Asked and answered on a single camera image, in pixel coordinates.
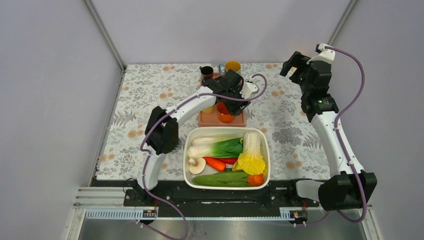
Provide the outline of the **light blue butterfly mug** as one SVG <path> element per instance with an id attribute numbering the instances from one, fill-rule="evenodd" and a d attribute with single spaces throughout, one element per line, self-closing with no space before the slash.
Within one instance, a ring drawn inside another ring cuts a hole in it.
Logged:
<path id="1" fill-rule="evenodd" d="M 218 72 L 224 76 L 228 71 L 232 70 L 237 74 L 241 75 L 242 66 L 238 61 L 231 60 L 227 62 L 222 62 L 218 65 Z"/>

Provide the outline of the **yellow mug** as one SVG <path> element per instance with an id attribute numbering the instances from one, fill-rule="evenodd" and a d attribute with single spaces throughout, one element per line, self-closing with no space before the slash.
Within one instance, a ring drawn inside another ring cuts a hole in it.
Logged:
<path id="1" fill-rule="evenodd" d="M 207 114 L 211 114 L 213 110 L 214 110 L 214 106 L 210 106 L 210 107 L 204 108 L 201 112 L 207 115 Z"/>

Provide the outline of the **toy mushroom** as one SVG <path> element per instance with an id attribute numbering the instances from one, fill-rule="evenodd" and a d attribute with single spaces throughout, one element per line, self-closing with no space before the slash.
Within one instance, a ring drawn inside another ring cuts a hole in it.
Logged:
<path id="1" fill-rule="evenodd" d="M 194 175 L 198 175 L 204 171 L 206 168 L 206 160 L 204 158 L 190 158 L 189 163 L 189 172 Z"/>

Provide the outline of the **toy napa cabbage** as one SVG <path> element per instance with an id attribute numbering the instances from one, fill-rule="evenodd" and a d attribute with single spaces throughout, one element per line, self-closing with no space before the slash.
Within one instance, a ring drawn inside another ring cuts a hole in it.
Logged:
<path id="1" fill-rule="evenodd" d="M 266 162 L 261 152 L 261 137 L 257 132 L 249 131 L 243 137 L 243 152 L 238 156 L 232 171 L 243 170 L 248 175 L 266 175 Z"/>

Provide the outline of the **toy green leafy vegetable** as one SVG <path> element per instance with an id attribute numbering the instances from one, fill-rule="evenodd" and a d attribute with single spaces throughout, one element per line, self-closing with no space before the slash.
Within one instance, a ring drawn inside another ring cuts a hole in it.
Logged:
<path id="1" fill-rule="evenodd" d="M 192 181 L 197 185 L 207 187 L 244 188 L 252 186 L 248 184 L 248 174 L 242 170 L 196 176 Z"/>

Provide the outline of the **blue zigzag sponge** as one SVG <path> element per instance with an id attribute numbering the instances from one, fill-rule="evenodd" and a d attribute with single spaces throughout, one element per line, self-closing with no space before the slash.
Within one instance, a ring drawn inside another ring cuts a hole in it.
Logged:
<path id="1" fill-rule="evenodd" d="M 175 151 L 178 151 L 179 149 L 180 149 L 180 147 L 181 147 L 181 144 L 182 144 L 182 141 L 181 141 L 181 139 L 179 138 L 178 139 L 178 142 L 177 142 L 177 145 L 176 145 L 176 147 L 175 147 Z"/>

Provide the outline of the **floral patterned table cloth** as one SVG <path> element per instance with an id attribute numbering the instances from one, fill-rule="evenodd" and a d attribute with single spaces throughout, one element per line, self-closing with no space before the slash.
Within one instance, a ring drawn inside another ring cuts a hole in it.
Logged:
<path id="1" fill-rule="evenodd" d="M 298 85 L 280 75 L 279 63 L 244 63 L 241 74 L 265 88 L 244 110 L 246 126 L 264 133 L 270 152 L 270 178 L 329 179 L 330 169 L 319 137 L 301 109 Z M 136 178 L 146 153 L 140 151 L 155 107 L 169 108 L 200 86 L 199 64 L 132 64 L 126 69 L 104 150 L 99 181 Z"/>

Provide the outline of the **dark brown mug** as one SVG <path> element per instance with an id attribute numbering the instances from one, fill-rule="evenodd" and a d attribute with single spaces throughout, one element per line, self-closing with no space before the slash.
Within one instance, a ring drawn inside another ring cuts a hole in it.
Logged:
<path id="1" fill-rule="evenodd" d="M 211 66 L 200 66 L 201 81 L 212 79 L 214 77 L 214 69 Z"/>

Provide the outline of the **salmon pink plastic tray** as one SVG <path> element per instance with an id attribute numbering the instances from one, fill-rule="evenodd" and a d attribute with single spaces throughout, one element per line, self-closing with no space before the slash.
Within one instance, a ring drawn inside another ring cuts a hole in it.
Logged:
<path id="1" fill-rule="evenodd" d="M 218 119 L 216 104 L 213 106 L 214 109 L 211 114 L 203 114 L 201 111 L 198 113 L 199 127 L 246 127 L 247 122 L 244 111 L 240 115 L 235 116 L 232 122 L 223 123 Z"/>

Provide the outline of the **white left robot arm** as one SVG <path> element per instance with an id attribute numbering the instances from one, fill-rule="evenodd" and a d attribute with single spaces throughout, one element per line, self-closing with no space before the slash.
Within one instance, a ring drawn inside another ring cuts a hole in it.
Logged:
<path id="1" fill-rule="evenodd" d="M 140 150 L 147 153 L 147 158 L 141 174 L 132 186 L 136 199 L 144 206 L 154 202 L 155 192 L 152 189 L 158 184 L 160 168 L 166 154 L 179 144 L 180 125 L 218 103 L 223 103 L 230 115 L 238 116 L 256 98 L 258 90 L 255 83 L 230 70 L 224 76 L 207 79 L 192 95 L 175 106 L 168 109 L 155 107 L 140 145 Z"/>

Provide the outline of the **toy red chili pepper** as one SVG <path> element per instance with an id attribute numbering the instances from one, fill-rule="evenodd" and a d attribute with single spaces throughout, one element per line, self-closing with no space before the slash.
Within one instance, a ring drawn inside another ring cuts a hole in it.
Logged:
<path id="1" fill-rule="evenodd" d="M 237 162 L 238 158 L 219 158 L 218 160 L 225 164 L 234 165 Z"/>

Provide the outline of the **white rectangular vegetable bin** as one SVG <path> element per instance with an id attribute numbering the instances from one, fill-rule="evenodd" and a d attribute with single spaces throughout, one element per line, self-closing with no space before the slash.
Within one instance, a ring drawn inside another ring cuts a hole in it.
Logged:
<path id="1" fill-rule="evenodd" d="M 186 139 L 185 182 L 204 190 L 258 190 L 270 180 L 270 151 L 256 128 L 199 127 Z"/>

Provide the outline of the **orange mug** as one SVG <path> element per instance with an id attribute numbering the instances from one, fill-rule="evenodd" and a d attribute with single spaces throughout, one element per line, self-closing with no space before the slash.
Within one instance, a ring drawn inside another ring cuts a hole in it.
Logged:
<path id="1" fill-rule="evenodd" d="M 236 117 L 231 115 L 223 102 L 216 105 L 217 117 L 222 123 L 231 123 Z"/>

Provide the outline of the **toy orange tomato piece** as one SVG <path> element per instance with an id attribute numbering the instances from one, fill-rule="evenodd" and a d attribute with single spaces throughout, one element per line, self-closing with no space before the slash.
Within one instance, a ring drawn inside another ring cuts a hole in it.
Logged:
<path id="1" fill-rule="evenodd" d="M 264 175 L 263 174 L 256 174 L 256 175 L 248 175 L 247 176 L 247 184 L 252 187 L 258 187 L 261 186 L 264 182 Z"/>

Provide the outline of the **toy white leek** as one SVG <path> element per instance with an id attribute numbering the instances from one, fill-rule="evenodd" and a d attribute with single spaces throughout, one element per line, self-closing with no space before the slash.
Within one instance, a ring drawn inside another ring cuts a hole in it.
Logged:
<path id="1" fill-rule="evenodd" d="M 193 146 L 234 146 L 243 142 L 242 137 L 199 137 L 192 141 Z"/>

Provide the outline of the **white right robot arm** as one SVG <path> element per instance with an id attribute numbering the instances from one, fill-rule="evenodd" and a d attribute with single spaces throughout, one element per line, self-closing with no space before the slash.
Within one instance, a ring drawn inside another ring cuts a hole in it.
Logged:
<path id="1" fill-rule="evenodd" d="M 289 79 L 300 86 L 302 111 L 321 141 L 330 169 L 326 181 L 296 179 L 286 198 L 293 206 L 313 200 L 325 211 L 365 209 L 378 181 L 356 158 L 340 121 L 341 111 L 328 92 L 334 58 L 330 49 L 315 57 L 295 51 L 282 65 L 283 77 L 295 69 Z"/>

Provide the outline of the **toy orange carrot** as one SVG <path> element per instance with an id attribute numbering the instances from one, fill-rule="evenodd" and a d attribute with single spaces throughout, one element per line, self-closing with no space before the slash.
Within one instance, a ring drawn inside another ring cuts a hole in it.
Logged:
<path id="1" fill-rule="evenodd" d="M 216 158 L 205 156 L 203 159 L 205 160 L 208 166 L 212 167 L 213 169 L 219 172 L 224 172 L 225 169 L 227 168 L 227 165 L 224 162 Z"/>

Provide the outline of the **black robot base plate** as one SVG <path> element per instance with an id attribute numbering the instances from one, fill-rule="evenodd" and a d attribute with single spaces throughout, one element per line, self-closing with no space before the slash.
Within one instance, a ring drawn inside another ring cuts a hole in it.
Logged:
<path id="1" fill-rule="evenodd" d="M 133 190 L 134 179 L 121 182 L 126 207 L 152 207 L 160 218 L 272 218 L 282 210 L 305 212 L 318 207 L 313 200 L 295 196 L 293 181 L 272 180 L 256 190 L 211 190 L 190 187 L 184 181 L 161 180 L 140 198 Z"/>

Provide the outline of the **aluminium front rail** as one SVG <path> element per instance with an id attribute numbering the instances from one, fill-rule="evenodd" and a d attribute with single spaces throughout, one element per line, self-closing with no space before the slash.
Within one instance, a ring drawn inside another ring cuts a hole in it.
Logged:
<path id="1" fill-rule="evenodd" d="M 81 187 L 73 206 L 86 209 L 93 219 L 135 220 L 278 220 L 292 221 L 296 216 L 311 218 L 312 211 L 323 213 L 322 207 L 309 200 L 292 204 L 286 201 L 285 187 L 260 190 L 206 190 L 192 188 L 183 182 L 168 181 L 153 193 L 175 205 L 147 197 L 139 199 L 130 188 Z"/>

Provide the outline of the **toy bok choy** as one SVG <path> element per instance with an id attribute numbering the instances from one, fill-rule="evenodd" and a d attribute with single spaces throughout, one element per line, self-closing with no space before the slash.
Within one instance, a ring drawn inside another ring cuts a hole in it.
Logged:
<path id="1" fill-rule="evenodd" d="M 235 145 L 198 145 L 190 146 L 187 150 L 187 155 L 189 158 L 199 159 L 203 157 L 212 157 L 212 158 L 236 158 L 243 152 L 243 147 L 241 144 L 237 143 Z"/>

